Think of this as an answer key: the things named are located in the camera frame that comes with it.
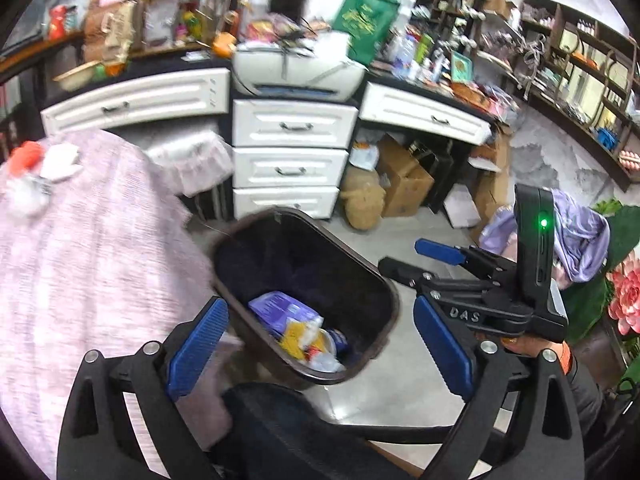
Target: pink flower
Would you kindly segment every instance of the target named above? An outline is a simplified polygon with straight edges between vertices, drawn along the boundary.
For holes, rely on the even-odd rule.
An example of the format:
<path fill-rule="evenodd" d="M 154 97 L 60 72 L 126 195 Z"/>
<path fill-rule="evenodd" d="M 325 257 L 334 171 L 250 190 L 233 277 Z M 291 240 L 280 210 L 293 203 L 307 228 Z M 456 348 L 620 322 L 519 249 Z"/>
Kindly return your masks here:
<path fill-rule="evenodd" d="M 609 304 L 609 316 L 618 320 L 618 331 L 626 335 L 633 329 L 640 333 L 640 260 L 635 251 L 627 257 L 607 278 L 613 282 L 614 297 Z"/>

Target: black countertop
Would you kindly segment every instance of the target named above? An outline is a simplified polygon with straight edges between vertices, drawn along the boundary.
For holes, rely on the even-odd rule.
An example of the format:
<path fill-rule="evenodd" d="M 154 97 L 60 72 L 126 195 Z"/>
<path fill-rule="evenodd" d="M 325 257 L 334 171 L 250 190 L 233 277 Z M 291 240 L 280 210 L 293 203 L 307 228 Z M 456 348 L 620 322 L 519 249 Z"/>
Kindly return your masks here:
<path fill-rule="evenodd" d="M 131 79 L 137 79 L 140 77 L 147 77 L 147 76 L 170 73 L 170 72 L 180 72 L 181 70 L 200 70 L 204 68 L 231 69 L 231 61 L 229 59 L 220 59 L 218 57 L 211 57 L 210 59 L 205 59 L 201 61 L 185 61 L 182 59 L 184 54 L 185 53 L 183 52 L 179 54 L 176 54 L 174 52 L 170 54 L 134 59 L 129 63 L 129 66 L 122 74 L 115 77 L 109 77 L 107 79 L 104 79 L 103 81 L 91 82 L 88 85 L 85 85 L 82 88 L 79 88 L 78 90 L 74 90 L 72 92 L 67 92 L 62 88 L 60 88 L 60 86 L 57 86 L 57 89 L 47 96 L 47 99 L 42 109 L 48 108 L 62 101 L 66 101 L 67 99 L 71 99 L 72 97 L 83 94 L 85 92 L 90 92 L 98 88 L 110 86 L 116 83 L 121 83 L 123 81 L 131 80 Z M 362 102 L 362 97 L 364 95 L 367 82 L 377 83 L 380 85 L 397 88 L 399 90 L 404 90 L 405 92 L 411 92 L 413 94 L 417 94 L 422 97 L 426 97 L 428 99 L 441 102 L 443 104 L 454 107 L 458 110 L 462 110 L 463 112 L 471 114 L 475 117 L 478 117 L 484 121 L 487 121 L 489 124 L 494 124 L 496 121 L 495 117 L 484 113 L 482 110 L 479 110 L 478 108 L 475 108 L 465 103 L 464 101 L 461 101 L 460 99 L 457 99 L 452 96 L 440 94 L 420 84 L 409 83 L 407 81 L 397 79 L 389 73 L 378 72 L 378 71 L 367 72 L 362 80 L 362 84 L 356 91 L 353 98 L 343 104 L 356 105 L 356 106 L 359 105 L 359 103 Z M 260 96 L 260 97 L 275 98 L 273 96 Z M 235 98 L 251 99 L 253 97 L 238 94 L 235 96 Z"/>
<path fill-rule="evenodd" d="M 393 77 L 391 74 L 386 72 L 369 72 L 367 73 L 365 80 L 367 82 L 390 86 L 391 88 L 397 88 L 398 90 L 404 90 L 405 92 L 411 92 L 412 94 L 417 94 L 419 96 L 426 97 L 427 99 L 441 102 L 458 110 L 462 110 L 463 112 L 473 115 L 479 119 L 482 119 L 483 121 L 487 121 L 489 124 L 495 124 L 497 122 L 496 117 L 489 115 L 482 110 L 479 110 L 475 106 L 457 99 L 456 97 L 444 95 L 439 92 L 433 91 L 430 88 L 421 85 L 420 83 L 409 83 L 408 81 Z"/>
<path fill-rule="evenodd" d="M 122 74 L 115 77 L 108 77 L 103 81 L 91 82 L 78 90 L 74 90 L 73 92 L 67 92 L 58 86 L 57 91 L 52 92 L 47 96 L 47 100 L 42 108 L 49 108 L 50 106 L 61 103 L 62 101 L 66 101 L 67 99 L 71 99 L 72 97 L 85 92 L 90 92 L 91 90 L 121 83 L 130 79 L 170 72 L 180 72 L 182 70 L 200 70 L 203 68 L 231 69 L 231 61 L 229 59 L 211 57 L 210 59 L 204 59 L 202 61 L 185 61 L 182 59 L 184 55 L 185 52 L 181 52 L 180 54 L 172 53 L 133 59 Z"/>

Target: pink blanket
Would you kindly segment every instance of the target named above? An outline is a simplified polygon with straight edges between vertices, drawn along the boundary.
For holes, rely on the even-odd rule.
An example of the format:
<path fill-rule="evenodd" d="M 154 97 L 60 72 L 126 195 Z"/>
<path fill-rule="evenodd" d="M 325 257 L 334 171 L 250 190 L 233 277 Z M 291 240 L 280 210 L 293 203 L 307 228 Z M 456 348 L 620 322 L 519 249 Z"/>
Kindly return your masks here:
<path fill-rule="evenodd" d="M 162 341 L 212 296 L 209 262 L 183 229 L 189 213 L 148 158 L 99 130 L 62 140 L 80 148 L 83 170 L 54 186 L 37 219 L 7 213 L 0 168 L 0 406 L 50 478 L 85 352 Z"/>

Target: drawer handle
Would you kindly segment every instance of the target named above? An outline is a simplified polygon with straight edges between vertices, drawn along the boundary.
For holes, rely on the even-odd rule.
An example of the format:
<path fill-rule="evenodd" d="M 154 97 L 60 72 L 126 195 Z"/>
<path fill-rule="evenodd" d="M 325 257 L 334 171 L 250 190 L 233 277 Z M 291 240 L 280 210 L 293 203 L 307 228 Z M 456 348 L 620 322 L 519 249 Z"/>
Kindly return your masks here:
<path fill-rule="evenodd" d="M 438 123 L 438 124 L 449 124 L 449 120 L 448 119 L 439 119 L 435 115 L 431 116 L 431 120 L 434 123 Z"/>
<path fill-rule="evenodd" d="M 282 171 L 280 168 L 276 168 L 276 173 L 281 176 L 301 176 L 306 173 L 306 168 L 298 168 L 297 171 Z"/>
<path fill-rule="evenodd" d="M 129 102 L 128 101 L 124 101 L 120 106 L 103 106 L 102 107 L 102 113 L 103 114 L 112 114 L 114 112 L 117 112 L 119 110 L 126 110 L 129 108 Z"/>
<path fill-rule="evenodd" d="M 313 124 L 307 123 L 304 126 L 289 126 L 287 123 L 280 123 L 280 127 L 288 132 L 308 132 L 313 129 Z"/>

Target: white dresser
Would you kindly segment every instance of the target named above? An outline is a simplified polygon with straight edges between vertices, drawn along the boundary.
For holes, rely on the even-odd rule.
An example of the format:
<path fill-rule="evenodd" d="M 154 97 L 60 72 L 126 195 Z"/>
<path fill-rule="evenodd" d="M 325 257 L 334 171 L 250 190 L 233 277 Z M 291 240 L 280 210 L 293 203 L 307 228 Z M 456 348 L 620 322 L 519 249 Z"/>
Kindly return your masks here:
<path fill-rule="evenodd" d="M 367 83 L 360 118 L 481 145 L 491 125 L 464 110 L 391 86 Z"/>
<path fill-rule="evenodd" d="M 226 114 L 229 70 L 151 75 L 84 92 L 41 111 L 47 136 L 187 116 Z"/>
<path fill-rule="evenodd" d="M 348 105 L 234 101 L 235 217 L 280 205 L 329 218 L 357 115 Z"/>

